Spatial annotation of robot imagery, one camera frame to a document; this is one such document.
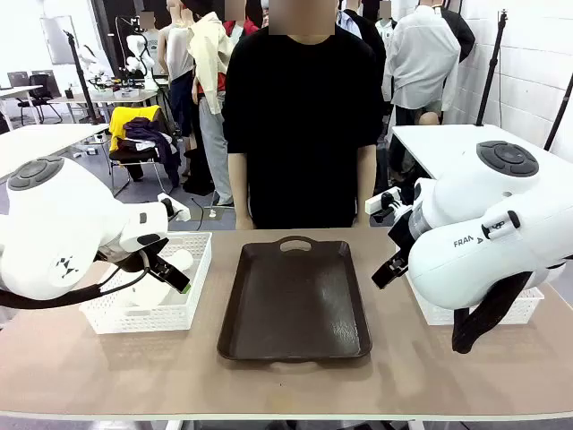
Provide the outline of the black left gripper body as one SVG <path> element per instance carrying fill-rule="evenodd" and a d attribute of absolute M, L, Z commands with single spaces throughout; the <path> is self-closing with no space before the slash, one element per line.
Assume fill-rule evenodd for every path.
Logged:
<path fill-rule="evenodd" d="M 114 264 L 120 270 L 126 272 L 143 271 L 146 268 L 153 268 L 158 262 L 159 253 L 167 245 L 168 239 L 162 238 L 152 244 L 144 246 L 134 253 L 120 253 L 118 256 L 108 257 L 101 251 L 96 253 L 97 262 L 108 262 Z"/>

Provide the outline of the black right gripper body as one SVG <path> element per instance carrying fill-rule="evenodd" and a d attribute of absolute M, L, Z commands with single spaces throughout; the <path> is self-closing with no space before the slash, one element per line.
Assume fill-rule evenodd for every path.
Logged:
<path fill-rule="evenodd" d="M 415 241 L 421 236 L 420 227 L 414 213 L 405 213 L 389 231 L 389 237 L 398 247 L 398 256 L 403 262 L 407 262 Z"/>

